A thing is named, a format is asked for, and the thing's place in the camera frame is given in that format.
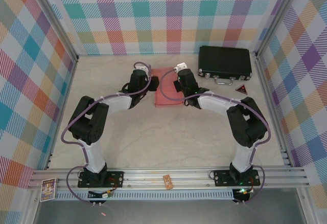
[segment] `pink book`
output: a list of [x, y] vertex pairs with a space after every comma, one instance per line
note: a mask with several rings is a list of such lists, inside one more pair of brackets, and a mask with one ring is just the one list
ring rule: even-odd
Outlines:
[[[152, 69], [152, 75], [157, 76], [159, 78], [159, 82], [161, 81], [162, 76], [170, 71], [173, 67], [168, 68], [159, 68], [159, 69]], [[170, 72], [168, 75], [165, 76], [163, 83], [160, 83], [162, 85], [162, 90], [165, 95], [168, 97], [174, 98], [174, 99], [180, 99], [183, 98], [184, 95], [182, 92], [177, 92], [174, 86], [174, 81], [177, 80], [177, 74], [175, 72]], [[169, 105], [183, 105], [183, 101], [172, 101], [166, 99], [160, 89], [158, 88], [155, 92], [155, 102], [156, 107], [162, 107], [162, 106], [169, 106]]]

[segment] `plaid fabric backdrop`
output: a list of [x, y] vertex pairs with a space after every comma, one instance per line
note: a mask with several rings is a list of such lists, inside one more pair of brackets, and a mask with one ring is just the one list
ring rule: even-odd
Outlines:
[[264, 29], [264, 16], [274, 16], [271, 0], [49, 1], [81, 54], [193, 53], [201, 45], [248, 49]]
[[327, 220], [327, 0], [294, 0], [263, 57], [288, 145]]
[[0, 223], [19, 219], [73, 64], [36, 0], [0, 0]]

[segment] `purple cable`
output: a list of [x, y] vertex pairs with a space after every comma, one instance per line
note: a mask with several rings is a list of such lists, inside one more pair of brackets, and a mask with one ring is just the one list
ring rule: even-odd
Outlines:
[[78, 200], [80, 200], [80, 201], [82, 201], [82, 202], [85, 202], [85, 203], [88, 203], [88, 204], [92, 204], [91, 202], [89, 202], [89, 201], [87, 201], [87, 200], [84, 200], [84, 199], [80, 198], [79, 196], [77, 196], [77, 195], [75, 194], [75, 192], [73, 192], [73, 190], [72, 190], [71, 187], [69, 186], [69, 183], [68, 183], [68, 177], [69, 177], [69, 175], [71, 174], [71, 172], [72, 172], [73, 170], [78, 169], [78, 168], [85, 168], [85, 167], [88, 166], [89, 161], [88, 161], [87, 153], [86, 153], [85, 147], [84, 147], [84, 145], [83, 145], [82, 143], [80, 143], [80, 142], [78, 142], [78, 141], [66, 141], [66, 140], [64, 139], [64, 136], [65, 136], [66, 132], [68, 131], [68, 129], [69, 129], [69, 128], [70, 128], [70, 127], [71, 127], [71, 126], [72, 126], [72, 125], [77, 121], [77, 120], [79, 120], [79, 119], [80, 119], [84, 114], [87, 113], [88, 110], [90, 110], [93, 106], [95, 106], [95, 105], [98, 104], [99, 102], [101, 102], [101, 101], [103, 101], [103, 100], [106, 100], [106, 99], [111, 99], [111, 98], [113, 98], [113, 97], [118, 97], [118, 96], [131, 96], [131, 95], [137, 95], [137, 94], [139, 94], [139, 93], [145, 91], [145, 90], [149, 87], [150, 82], [151, 82], [151, 78], [152, 78], [152, 77], [151, 77], [151, 66], [150, 66], [150, 65], [147, 65], [147, 64], [145, 64], [145, 63], [143, 63], [143, 62], [136, 62], [136, 63], [134, 63], [134, 68], [136, 67], [137, 64], [142, 64], [142, 65], [144, 65], [144, 66], [148, 69], [148, 71], [149, 71], [149, 81], [148, 81], [147, 85], [146, 85], [142, 90], [137, 91], [137, 92], [133, 92], [133, 93], [130, 93], [130, 94], [114, 94], [114, 95], [108, 95], [108, 96], [102, 97], [102, 98], [100, 98], [100, 99], [94, 101], [91, 105], [88, 106], [87, 109], [85, 109], [85, 110], [84, 110], [82, 113], [80, 113], [80, 114], [79, 114], [75, 119], [73, 119], [73, 120], [68, 124], [68, 126], [63, 130], [63, 132], [62, 132], [62, 134], [61, 134], [61, 141], [62, 141], [63, 143], [65, 143], [65, 144], [75, 144], [75, 145], [79, 145], [79, 146], [81, 146], [81, 147], [82, 147], [82, 150], [83, 150], [83, 153], [84, 153], [84, 156], [85, 156], [86, 164], [83, 165], [83, 166], [76, 166], [76, 167], [72, 168], [72, 169], [68, 172], [67, 177], [66, 177], [66, 184], [67, 184], [68, 190], [72, 193], [72, 195], [73, 195], [75, 198], [77, 198]]
[[[184, 100], [187, 100], [187, 99], [190, 99], [190, 98], [193, 98], [193, 97], [197, 97], [197, 96], [207, 96], [207, 97], [216, 97], [216, 98], [219, 98], [219, 99], [222, 99], [222, 100], [225, 100], [227, 102], [231, 102], [231, 103], [234, 103], [234, 104], [237, 104], [237, 105], [241, 105], [243, 106], [244, 108], [248, 109], [249, 111], [251, 111], [257, 118], [260, 119], [261, 122], [263, 122], [263, 124], [266, 126], [267, 128], [267, 131], [268, 131], [268, 138], [265, 139], [264, 141], [260, 141], [260, 142], [257, 142], [254, 146], [254, 149], [251, 153], [251, 156], [250, 156], [250, 164], [252, 164], [252, 161], [253, 161], [253, 157], [254, 157], [254, 154], [255, 154], [255, 150], [256, 150], [256, 147], [259, 146], [259, 145], [262, 145], [262, 144], [265, 144], [267, 143], [270, 138], [271, 138], [271, 130], [269, 128], [269, 125], [268, 123], [266, 122], [266, 120], [258, 113], [256, 112], [253, 108], [251, 108], [250, 106], [246, 105], [246, 104], [243, 104], [242, 102], [239, 102], [239, 101], [236, 101], [236, 100], [233, 100], [233, 99], [229, 99], [229, 98], [226, 98], [226, 97], [223, 97], [223, 96], [220, 96], [220, 95], [216, 95], [216, 94], [194, 94], [194, 95], [190, 95], [188, 97], [184, 97], [184, 98], [179, 98], [179, 99], [175, 99], [175, 98], [171, 98], [171, 97], [168, 97], [162, 90], [162, 82], [165, 78], [166, 75], [168, 75], [169, 73], [171, 72], [174, 72], [175, 70], [174, 69], [171, 69], [170, 71], [166, 72], [162, 78], [160, 79], [160, 83], [159, 83], [159, 88], [160, 88], [160, 92], [162, 93], [162, 95], [168, 99], [168, 100], [172, 100], [172, 101], [184, 101]], [[253, 165], [253, 167], [259, 167], [261, 170], [262, 170], [262, 173], [263, 173], [263, 179], [262, 179], [262, 183], [261, 183], [261, 186], [259, 188], [259, 191], [258, 193], [252, 197], [250, 200], [248, 200], [247, 202], [251, 201], [252, 199], [254, 199], [263, 189], [264, 187], [264, 184], [265, 184], [265, 179], [266, 179], [266, 174], [265, 174], [265, 171], [263, 169], [263, 167], [259, 166], [259, 165]]]

